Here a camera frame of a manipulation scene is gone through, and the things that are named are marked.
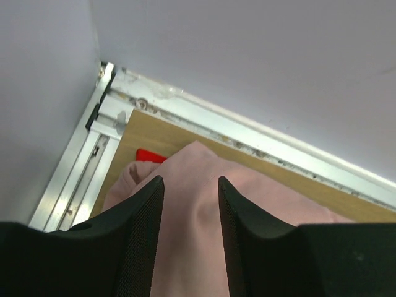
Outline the red t-shirt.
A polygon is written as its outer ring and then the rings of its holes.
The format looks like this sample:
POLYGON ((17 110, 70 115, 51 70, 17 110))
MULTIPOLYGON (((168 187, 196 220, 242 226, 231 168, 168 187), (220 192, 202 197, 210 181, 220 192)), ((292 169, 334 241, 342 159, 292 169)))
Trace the red t-shirt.
POLYGON ((166 159, 167 159, 166 157, 159 155, 157 153, 151 152, 149 150, 146 150, 144 148, 138 148, 136 150, 136 161, 149 161, 152 163, 161 164, 166 159))

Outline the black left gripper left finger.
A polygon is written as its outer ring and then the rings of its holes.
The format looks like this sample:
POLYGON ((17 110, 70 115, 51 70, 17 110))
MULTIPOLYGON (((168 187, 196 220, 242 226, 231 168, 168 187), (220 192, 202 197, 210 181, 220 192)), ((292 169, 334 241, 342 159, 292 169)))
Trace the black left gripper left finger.
POLYGON ((1 295, 149 296, 164 189, 156 176, 66 231, 1 223, 1 295))

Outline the dusty pink graphic t-shirt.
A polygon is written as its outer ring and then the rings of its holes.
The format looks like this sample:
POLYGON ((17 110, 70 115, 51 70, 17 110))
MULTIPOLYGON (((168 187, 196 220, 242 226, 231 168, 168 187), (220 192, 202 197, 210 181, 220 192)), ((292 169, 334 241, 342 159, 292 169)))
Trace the dusty pink graphic t-shirt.
POLYGON ((108 210, 153 177, 165 184, 152 296, 228 296, 218 207, 218 179, 226 177, 253 203, 292 224, 345 223, 346 218, 302 194, 193 142, 161 164, 135 161, 108 191, 108 210))

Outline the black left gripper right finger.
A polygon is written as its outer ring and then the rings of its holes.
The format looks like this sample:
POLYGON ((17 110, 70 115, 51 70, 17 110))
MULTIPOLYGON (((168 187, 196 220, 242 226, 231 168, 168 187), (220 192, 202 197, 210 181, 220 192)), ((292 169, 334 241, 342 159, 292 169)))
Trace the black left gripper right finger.
POLYGON ((218 180, 231 296, 394 296, 395 224, 293 226, 218 180))

